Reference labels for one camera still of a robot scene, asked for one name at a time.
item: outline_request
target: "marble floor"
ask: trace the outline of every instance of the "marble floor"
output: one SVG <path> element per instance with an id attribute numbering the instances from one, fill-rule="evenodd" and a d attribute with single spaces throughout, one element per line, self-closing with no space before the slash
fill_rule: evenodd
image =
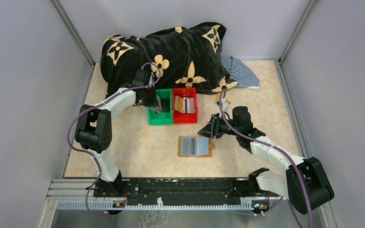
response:
<path id="1" fill-rule="evenodd" d="M 231 89 L 227 92 L 231 108 L 247 106 L 254 126 L 282 148 L 298 154 L 293 129 L 273 61 L 244 61 L 260 79 L 260 89 Z M 105 98 L 107 84 L 99 64 L 93 73 L 86 104 Z M 129 107 L 113 120 L 110 148 L 123 177 L 247 177 L 251 172 L 271 166 L 241 148 L 235 137 L 213 139 L 210 158 L 179 157 L 178 137 L 196 136 L 218 108 L 215 95 L 197 95 L 198 122 L 150 126 L 147 108 Z M 65 177 L 95 177 L 97 167 L 89 155 L 72 151 Z"/>

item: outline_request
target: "white wall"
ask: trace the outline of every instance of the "white wall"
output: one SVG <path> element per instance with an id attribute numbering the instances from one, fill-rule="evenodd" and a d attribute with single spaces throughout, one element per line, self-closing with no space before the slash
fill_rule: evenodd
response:
<path id="1" fill-rule="evenodd" d="M 365 1 L 320 1 L 284 67 L 345 227 L 365 227 Z"/>
<path id="2" fill-rule="evenodd" d="M 36 226 L 89 73 L 48 0 L 0 0 L 0 228 Z"/>
<path id="3" fill-rule="evenodd" d="M 278 58 L 307 0 L 60 0 L 96 62 L 104 38 L 146 36 L 174 26 L 217 21 L 226 28 L 223 54 Z"/>

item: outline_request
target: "white cable tie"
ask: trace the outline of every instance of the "white cable tie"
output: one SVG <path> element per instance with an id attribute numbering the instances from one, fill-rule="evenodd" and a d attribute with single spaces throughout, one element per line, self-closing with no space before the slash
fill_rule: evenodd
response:
<path id="1" fill-rule="evenodd" d="M 276 143 L 271 143 L 271 146 L 267 149 L 267 154 L 269 153 L 269 151 L 274 148 L 277 144 Z"/>

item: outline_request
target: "green bin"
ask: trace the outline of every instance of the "green bin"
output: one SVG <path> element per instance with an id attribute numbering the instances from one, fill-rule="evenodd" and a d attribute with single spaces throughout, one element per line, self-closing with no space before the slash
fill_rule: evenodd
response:
<path id="1" fill-rule="evenodd" d="M 163 125 L 173 124 L 173 90 L 172 89 L 156 89 L 156 94 L 160 98 L 170 99 L 170 110 L 168 112 L 163 111 L 161 114 L 153 113 L 151 108 L 147 109 L 147 117 L 149 119 L 149 125 Z"/>

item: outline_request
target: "yellow flower pattern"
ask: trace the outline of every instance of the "yellow flower pattern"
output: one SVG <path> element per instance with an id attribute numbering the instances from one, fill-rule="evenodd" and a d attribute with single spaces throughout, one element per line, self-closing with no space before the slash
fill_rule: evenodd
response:
<path id="1" fill-rule="evenodd" d="M 109 41 L 109 40 L 112 40 L 112 41 L 115 41 L 115 42 L 117 42 L 117 41 L 121 41 L 121 39 L 122 38 L 124 38 L 123 36 L 115 36 L 115 37 L 113 37 L 113 36 L 110 36 L 110 37 L 106 37 L 105 39 L 104 39 L 104 43 L 106 43 L 107 41 Z"/>
<path id="2" fill-rule="evenodd" d="M 115 42 L 108 49 L 107 56 L 110 56 L 110 58 L 112 58 L 114 66 L 116 66 L 121 55 L 123 55 L 125 52 L 127 52 L 131 49 L 134 49 L 134 48 L 129 46 L 125 42 L 121 42 L 121 41 Z"/>
<path id="3" fill-rule="evenodd" d="M 234 82 L 232 82 L 232 83 L 227 84 L 227 83 L 226 83 L 226 77 L 225 77 L 225 76 L 223 76 L 223 78 L 222 78 L 222 79 L 220 80 L 220 82 L 219 82 L 219 86 L 218 86 L 218 87 L 216 87 L 216 88 L 214 88 L 214 89 L 211 89 L 211 91 L 212 91 L 212 92 L 215 92 L 215 93 L 219 93 L 219 92 L 221 92 L 223 89 L 226 89 L 226 90 L 231 89 L 231 88 L 235 87 L 237 84 L 238 84 L 238 82 L 236 82 L 236 81 L 234 81 Z"/>
<path id="4" fill-rule="evenodd" d="M 183 30 L 182 30 L 182 29 L 183 29 L 182 27 L 175 27 L 174 29 L 175 29 L 175 31 L 176 31 L 176 32 L 178 32 L 178 33 L 181 33 L 181 32 L 183 31 Z"/>
<path id="5" fill-rule="evenodd" d="M 169 68 L 170 62 L 168 59 L 163 59 L 162 55 L 156 55 L 154 57 L 154 64 L 157 65 L 157 67 L 160 69 L 160 72 L 155 66 L 153 66 L 153 64 L 150 65 L 150 68 L 156 73 L 156 77 L 161 77 L 163 76 L 164 70 Z"/>
<path id="6" fill-rule="evenodd" d="M 218 28 L 220 27 L 220 25 L 214 25 L 212 26 L 212 28 L 205 33 L 202 37 L 206 38 L 212 45 L 213 50 L 216 53 L 216 50 L 219 48 L 219 44 L 220 44 L 220 38 L 219 38 L 219 33 L 218 33 Z"/>
<path id="7" fill-rule="evenodd" d="M 185 83 L 185 87 L 187 88 L 191 88 L 193 83 L 201 82 L 206 82 L 206 79 L 201 76 L 195 76 L 195 66 L 193 61 L 191 61 L 190 67 L 188 68 L 187 77 L 183 77 L 175 81 L 176 84 Z"/>

